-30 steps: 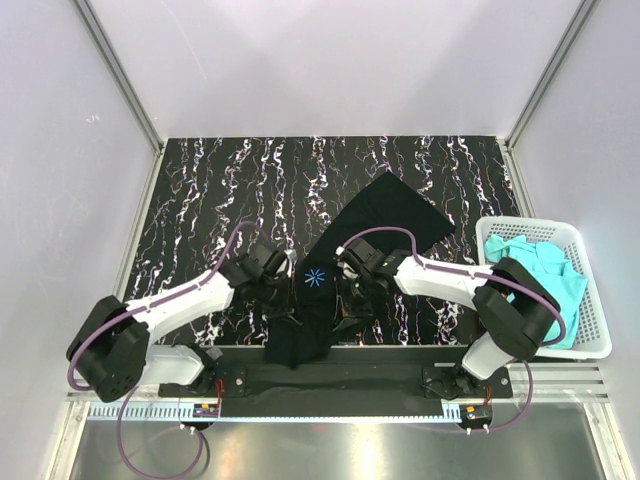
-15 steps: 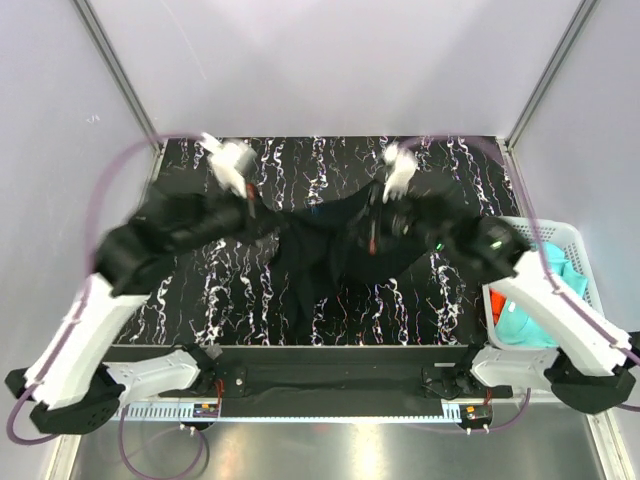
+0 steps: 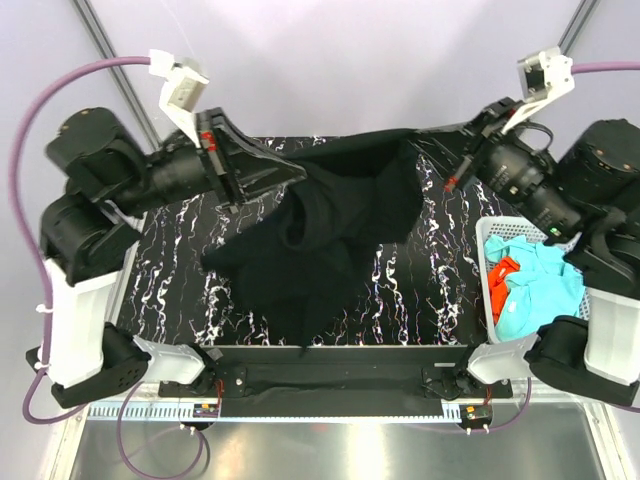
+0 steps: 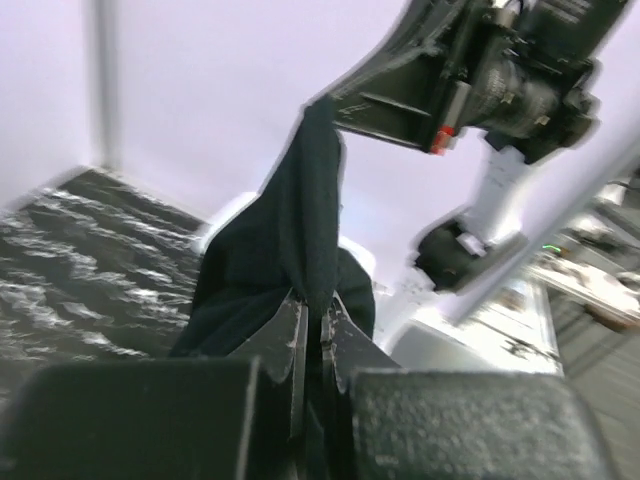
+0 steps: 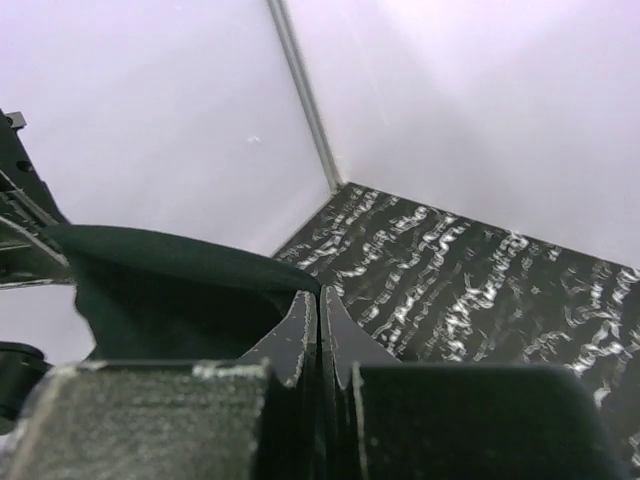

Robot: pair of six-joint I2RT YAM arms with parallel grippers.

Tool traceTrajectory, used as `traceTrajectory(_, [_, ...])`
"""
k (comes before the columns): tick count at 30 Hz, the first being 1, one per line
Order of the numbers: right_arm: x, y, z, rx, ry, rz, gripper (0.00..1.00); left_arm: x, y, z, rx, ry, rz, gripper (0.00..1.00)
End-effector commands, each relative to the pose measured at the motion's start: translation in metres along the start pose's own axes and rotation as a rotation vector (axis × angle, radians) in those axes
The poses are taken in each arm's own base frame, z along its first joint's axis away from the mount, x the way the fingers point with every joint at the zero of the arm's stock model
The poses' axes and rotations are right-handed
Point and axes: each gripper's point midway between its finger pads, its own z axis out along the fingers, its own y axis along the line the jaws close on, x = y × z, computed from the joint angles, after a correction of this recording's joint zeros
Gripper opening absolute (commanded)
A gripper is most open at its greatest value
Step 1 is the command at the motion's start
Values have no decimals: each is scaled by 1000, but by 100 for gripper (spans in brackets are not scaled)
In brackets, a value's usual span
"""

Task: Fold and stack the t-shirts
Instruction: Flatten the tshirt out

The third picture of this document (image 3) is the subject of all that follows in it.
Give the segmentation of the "black t shirt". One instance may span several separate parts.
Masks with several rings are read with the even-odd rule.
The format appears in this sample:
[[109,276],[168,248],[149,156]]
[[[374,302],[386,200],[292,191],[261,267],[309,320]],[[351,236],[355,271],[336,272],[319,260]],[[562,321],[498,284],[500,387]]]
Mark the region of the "black t shirt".
[[270,335],[308,348],[350,306],[381,244],[403,243],[423,208],[413,129],[341,137],[288,155],[306,179],[201,266],[229,279],[234,303]]

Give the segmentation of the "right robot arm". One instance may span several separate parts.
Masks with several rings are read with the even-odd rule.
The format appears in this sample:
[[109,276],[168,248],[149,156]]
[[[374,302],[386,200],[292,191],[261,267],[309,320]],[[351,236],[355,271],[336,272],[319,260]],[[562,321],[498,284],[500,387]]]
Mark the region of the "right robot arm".
[[470,121],[420,129],[415,148],[448,190],[479,181],[544,236],[567,246],[583,276],[589,316],[557,315],[521,340],[473,347],[464,370],[484,383],[519,375],[637,412],[639,409],[639,130],[598,120],[555,160],[519,134],[510,98]]

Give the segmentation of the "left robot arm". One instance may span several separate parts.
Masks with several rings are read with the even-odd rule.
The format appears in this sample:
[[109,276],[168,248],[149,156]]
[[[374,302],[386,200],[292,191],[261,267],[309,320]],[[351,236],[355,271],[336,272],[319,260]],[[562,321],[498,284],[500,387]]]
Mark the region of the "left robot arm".
[[244,135],[219,108],[196,115],[193,135],[176,130],[149,154],[110,110],[85,109],[63,123],[46,154],[67,184],[41,217],[52,328],[28,361],[44,368],[64,408],[141,382],[209,393],[216,364],[202,348],[146,341],[107,319],[113,286],[141,238],[132,220],[206,193],[234,209],[303,180],[305,170]]

